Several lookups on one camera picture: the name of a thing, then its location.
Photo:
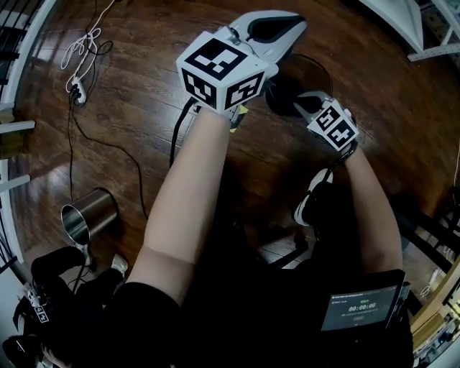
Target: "person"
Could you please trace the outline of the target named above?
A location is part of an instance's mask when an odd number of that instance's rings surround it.
[[[362,150],[344,163],[351,194],[323,180],[324,171],[313,179],[294,213],[318,230],[312,258],[276,270],[254,255],[228,212],[216,211],[229,127],[207,109],[197,115],[132,272],[73,366],[411,367],[407,318],[359,344],[319,338],[317,301],[332,282],[403,266],[395,216]]]
[[[78,244],[34,260],[31,272],[40,296],[40,306],[36,305],[39,310],[23,297],[13,317],[20,335],[3,343],[15,367],[32,368],[39,362],[62,368],[72,364],[128,269],[127,261],[116,254],[111,268],[95,280],[82,283],[74,294],[60,275],[73,267],[91,265],[88,245]]]

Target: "wooden floor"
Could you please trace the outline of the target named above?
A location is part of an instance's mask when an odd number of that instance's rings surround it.
[[[61,70],[60,61],[68,45],[82,35],[94,1],[63,3],[37,44],[19,94],[21,114],[37,122],[27,139],[28,154],[13,165],[15,173],[32,175],[32,182],[12,195],[28,264],[39,254],[69,244],[60,223],[60,209],[70,202],[64,86],[75,63]],[[102,9],[108,1],[98,3]],[[386,27],[339,0],[115,3],[99,38],[112,40],[113,49],[98,59],[96,87],[76,116],[89,136],[121,145],[139,161],[146,207],[153,204],[167,174],[173,127],[188,99],[175,59],[202,31],[215,31],[258,9],[293,11],[308,20],[295,51],[315,58],[331,74],[333,94],[354,113],[360,142],[384,189],[390,196],[412,196],[423,211],[434,213],[454,178],[459,82],[443,58],[409,63],[406,50]],[[334,152],[314,138],[303,121],[271,113],[263,98],[253,100],[249,108],[231,137],[226,169],[236,183],[235,208],[250,225],[251,238],[263,244],[270,224],[291,229],[290,211]],[[179,145],[190,121],[189,115]],[[73,136],[74,196],[104,187],[121,211],[122,226],[98,236],[93,253],[102,265],[114,252],[132,264],[146,224],[136,167],[124,154],[85,140],[76,129]],[[345,179],[340,172],[339,180]]]

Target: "metal trash can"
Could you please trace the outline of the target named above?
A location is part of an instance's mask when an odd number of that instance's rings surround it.
[[[67,235],[77,244],[86,245],[100,230],[118,216],[118,206],[110,192],[94,189],[82,198],[63,206],[60,218]]]

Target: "white sneaker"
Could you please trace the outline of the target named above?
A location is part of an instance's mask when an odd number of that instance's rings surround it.
[[[294,221],[297,222],[299,225],[302,225],[302,226],[310,226],[309,224],[307,224],[306,222],[304,222],[303,218],[302,218],[302,212],[303,212],[303,209],[305,208],[305,204],[307,203],[307,200],[308,200],[308,197],[310,197],[310,194],[311,192],[313,192],[313,189],[315,189],[315,187],[323,181],[324,177],[326,176],[326,173],[328,172],[328,169],[322,169],[322,171],[320,171],[318,174],[315,175],[315,177],[313,178],[312,181],[310,181],[310,185],[308,186],[308,192],[307,192],[307,195],[305,196],[305,198],[303,199],[302,202],[300,202],[300,204],[297,206],[297,208],[295,209],[294,211],[294,214],[293,214],[293,218],[294,218]],[[329,175],[329,178],[327,178],[327,182],[328,183],[332,183],[332,179],[334,178],[334,176],[332,175],[332,172],[331,174]]]
[[[112,260],[111,268],[119,271],[123,275],[123,277],[124,277],[124,273],[128,269],[128,266],[129,266],[128,261],[126,261],[120,254],[114,255],[114,259]]]
[[[85,256],[85,266],[90,266],[93,263],[93,256],[89,253],[89,245],[79,245],[77,243],[73,243],[73,247],[78,249],[80,252],[83,253]]]

